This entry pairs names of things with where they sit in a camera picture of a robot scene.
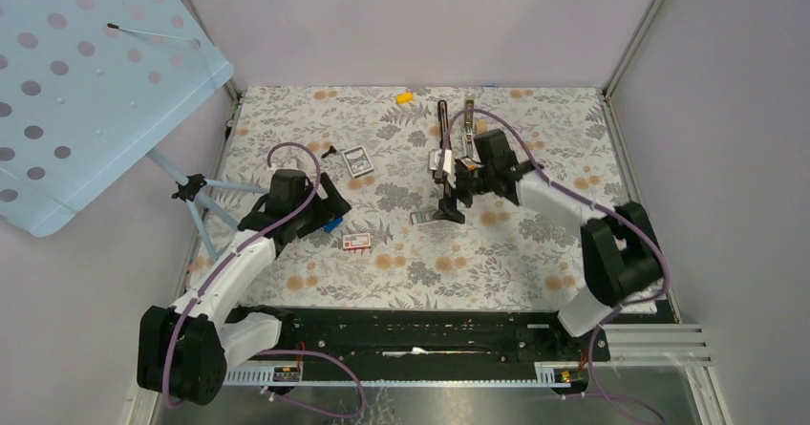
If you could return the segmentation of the white beige stapler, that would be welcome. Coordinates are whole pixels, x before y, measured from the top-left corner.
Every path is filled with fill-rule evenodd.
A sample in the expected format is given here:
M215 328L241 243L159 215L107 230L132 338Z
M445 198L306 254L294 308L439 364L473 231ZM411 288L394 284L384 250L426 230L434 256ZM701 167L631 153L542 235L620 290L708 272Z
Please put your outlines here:
M465 156L468 159L475 159L474 137L476 134L476 122L474 119L475 101L473 98L466 98L463 112L463 146Z

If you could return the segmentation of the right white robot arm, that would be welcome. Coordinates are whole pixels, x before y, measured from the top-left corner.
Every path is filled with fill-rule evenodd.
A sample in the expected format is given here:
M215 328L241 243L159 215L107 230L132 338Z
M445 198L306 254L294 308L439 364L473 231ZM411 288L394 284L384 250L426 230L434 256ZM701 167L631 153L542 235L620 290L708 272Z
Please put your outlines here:
M570 360L585 348L587 332L631 295L663 279L647 212L637 202L606 209L577 193L567 194L539 175L539 164L519 161L501 130L476 137L474 144L478 162L457 159L450 149L429 154L428 169L444 187L434 217L464 223L458 205L471 206L474 197L492 193L547 217L579 239L586 285L558 311L557 328L547 335L551 353Z

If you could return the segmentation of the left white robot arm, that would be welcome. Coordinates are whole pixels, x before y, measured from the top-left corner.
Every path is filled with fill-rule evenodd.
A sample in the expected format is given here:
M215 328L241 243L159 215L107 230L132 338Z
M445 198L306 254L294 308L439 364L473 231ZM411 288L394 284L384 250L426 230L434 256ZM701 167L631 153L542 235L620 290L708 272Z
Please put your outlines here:
M351 211L329 175L310 179L295 169L276 171L267 193L240 220L225 253L167 308L152 306L139 322L137 384L197 405L210 403L227 372L265 351L293 353L296 334L280 317L251 311L227 320L261 271L290 243Z

